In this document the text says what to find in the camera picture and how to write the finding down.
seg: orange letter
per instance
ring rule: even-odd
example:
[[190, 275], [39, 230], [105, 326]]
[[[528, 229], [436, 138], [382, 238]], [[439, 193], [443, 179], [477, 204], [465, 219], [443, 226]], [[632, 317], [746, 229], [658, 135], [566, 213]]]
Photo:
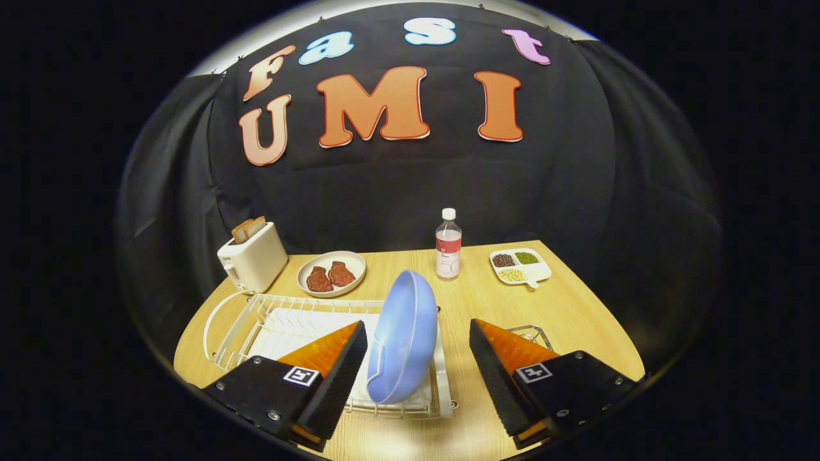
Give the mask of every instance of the orange letter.
[[248, 92], [245, 93], [242, 100], [247, 101], [267, 88], [273, 82], [273, 79], [267, 75], [278, 72], [279, 69], [282, 68], [282, 62], [285, 61], [283, 56], [291, 54], [295, 49], [296, 47], [294, 45], [289, 45], [271, 54], [267, 59], [263, 59], [254, 64], [250, 70], [251, 83], [248, 87]]
[[344, 128], [344, 116], [364, 140], [373, 136], [381, 113], [387, 121], [379, 132], [384, 139], [419, 139], [430, 134], [421, 121], [418, 88], [427, 71], [421, 67], [395, 67], [385, 72], [373, 94], [367, 94], [352, 75], [337, 75], [319, 82], [316, 89], [325, 94], [325, 134], [319, 138], [323, 148], [344, 146], [353, 133]]
[[279, 160], [285, 147], [288, 145], [288, 122], [285, 106], [290, 103], [290, 95], [285, 94], [270, 101], [267, 111], [271, 113], [273, 125], [273, 142], [268, 148], [259, 145], [258, 121], [262, 111], [253, 109], [239, 119], [242, 128], [242, 145], [245, 147], [245, 157], [254, 165], [267, 165]]
[[524, 132], [515, 123], [515, 90], [521, 88], [517, 78], [498, 72], [476, 72], [476, 80], [484, 85], [484, 124], [478, 135], [493, 141], [514, 143]]

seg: beans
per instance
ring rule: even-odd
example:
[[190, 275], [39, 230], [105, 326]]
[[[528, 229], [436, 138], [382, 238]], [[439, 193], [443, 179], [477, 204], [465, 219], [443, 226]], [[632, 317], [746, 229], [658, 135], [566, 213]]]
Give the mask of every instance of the beans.
[[513, 261], [512, 256], [501, 253], [493, 257], [493, 265], [496, 267], [515, 266], [515, 261]]
[[518, 261], [521, 261], [521, 264], [535, 264], [538, 262], [538, 258], [531, 253], [524, 253], [523, 251], [515, 253], [515, 257], [518, 258]]
[[499, 271], [499, 277], [501, 277], [501, 280], [503, 281], [526, 281], [524, 272], [521, 272], [518, 269], [505, 269], [503, 271]]

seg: black curtain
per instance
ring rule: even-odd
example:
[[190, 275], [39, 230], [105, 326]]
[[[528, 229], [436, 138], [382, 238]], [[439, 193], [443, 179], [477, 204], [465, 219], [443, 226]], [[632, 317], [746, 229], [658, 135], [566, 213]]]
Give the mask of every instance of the black curtain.
[[[403, 23], [446, 17], [457, 38], [414, 46]], [[552, 63], [517, 52], [501, 29], [525, 30]], [[354, 48], [309, 66], [308, 43], [341, 30]], [[247, 102], [251, 66], [294, 44], [274, 83]], [[316, 85], [351, 74], [371, 92], [396, 66], [421, 66], [425, 139], [354, 133], [324, 149]], [[524, 138], [496, 143], [477, 71], [516, 77]], [[291, 94], [283, 157], [244, 157], [239, 118]], [[249, 217], [276, 223], [288, 253], [433, 248], [453, 207], [465, 245], [540, 239], [603, 300], [657, 369], [695, 328], [715, 286], [720, 226], [705, 157], [675, 105], [599, 42], [574, 43], [531, 23], [472, 7], [401, 4], [310, 25], [242, 57], [224, 75], [183, 81], [157, 110], [125, 169], [117, 218], [126, 298], [169, 359], [196, 308], [225, 279], [216, 250]]]

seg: green beans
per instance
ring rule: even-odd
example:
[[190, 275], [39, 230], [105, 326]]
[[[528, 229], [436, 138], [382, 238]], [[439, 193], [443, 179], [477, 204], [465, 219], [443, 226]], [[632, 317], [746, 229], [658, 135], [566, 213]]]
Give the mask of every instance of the green beans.
[[518, 258], [518, 261], [521, 261], [521, 264], [535, 264], [538, 262], [538, 258], [531, 253], [524, 253], [523, 251], [515, 253], [515, 257]]

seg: letter m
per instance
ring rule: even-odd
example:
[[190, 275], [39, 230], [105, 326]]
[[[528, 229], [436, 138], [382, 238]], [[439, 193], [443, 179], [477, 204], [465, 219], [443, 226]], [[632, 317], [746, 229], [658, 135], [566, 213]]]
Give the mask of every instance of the letter m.
[[325, 95], [325, 134], [319, 138], [319, 145], [333, 148], [353, 140], [353, 133], [344, 127], [345, 116], [359, 136], [369, 140], [385, 111], [385, 125], [379, 131], [382, 138], [425, 138], [430, 127], [421, 121], [419, 84], [426, 75], [421, 67], [394, 67], [385, 72], [372, 94], [352, 75], [337, 75], [319, 82], [316, 88]]

